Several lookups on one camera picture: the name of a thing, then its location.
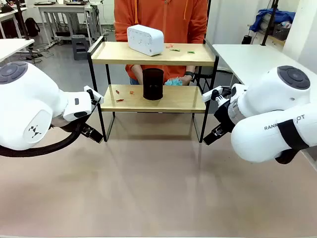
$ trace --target jeans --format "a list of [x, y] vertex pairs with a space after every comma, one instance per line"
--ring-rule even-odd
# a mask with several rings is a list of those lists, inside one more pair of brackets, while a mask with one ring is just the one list
[[133, 78], [130, 78], [131, 85], [139, 85], [139, 82]]

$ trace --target stool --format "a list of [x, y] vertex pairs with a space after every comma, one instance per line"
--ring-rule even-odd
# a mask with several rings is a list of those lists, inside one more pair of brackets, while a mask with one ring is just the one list
[[86, 60], [88, 44], [84, 35], [72, 35], [71, 43], [73, 46], [74, 60]]

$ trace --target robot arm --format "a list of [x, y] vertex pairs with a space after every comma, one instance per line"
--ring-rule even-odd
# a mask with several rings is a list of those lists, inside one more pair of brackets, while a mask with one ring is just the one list
[[[88, 86], [84, 90], [63, 92], [30, 63], [12, 62], [0, 68], [0, 152], [6, 156], [10, 156], [10, 152], [21, 156], [32, 156], [31, 151], [37, 151], [35, 155], [47, 154], [69, 143], [75, 134], [93, 135], [92, 139], [100, 142], [102, 135], [85, 122], [104, 98]], [[72, 135], [61, 144], [46, 147], [42, 153], [41, 148], [26, 151], [55, 126]]]
[[317, 130], [317, 113], [309, 92], [305, 73], [291, 66], [270, 70], [250, 87], [233, 85], [230, 100], [218, 87], [203, 96], [216, 95], [214, 116], [220, 122], [204, 142], [209, 145], [232, 132], [233, 149], [241, 158], [289, 163], [299, 150], [317, 143], [311, 136]]

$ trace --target blue crumpled paper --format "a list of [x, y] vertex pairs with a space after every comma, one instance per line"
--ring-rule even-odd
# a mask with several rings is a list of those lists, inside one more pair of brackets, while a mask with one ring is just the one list
[[182, 86], [183, 85], [183, 81], [180, 80], [179, 78], [173, 78], [173, 79], [169, 79], [168, 81], [166, 81], [165, 85], [168, 85], [168, 86]]

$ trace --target black cylinder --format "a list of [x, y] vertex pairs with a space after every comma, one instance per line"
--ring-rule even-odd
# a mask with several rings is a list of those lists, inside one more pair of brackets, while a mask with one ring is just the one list
[[143, 97], [158, 100], [163, 97], [164, 71], [159, 68], [143, 70]]
[[243, 37], [243, 40], [242, 40], [242, 45], [249, 45], [251, 44], [251, 41], [252, 41], [252, 36], [248, 36], [248, 35], [245, 35]]

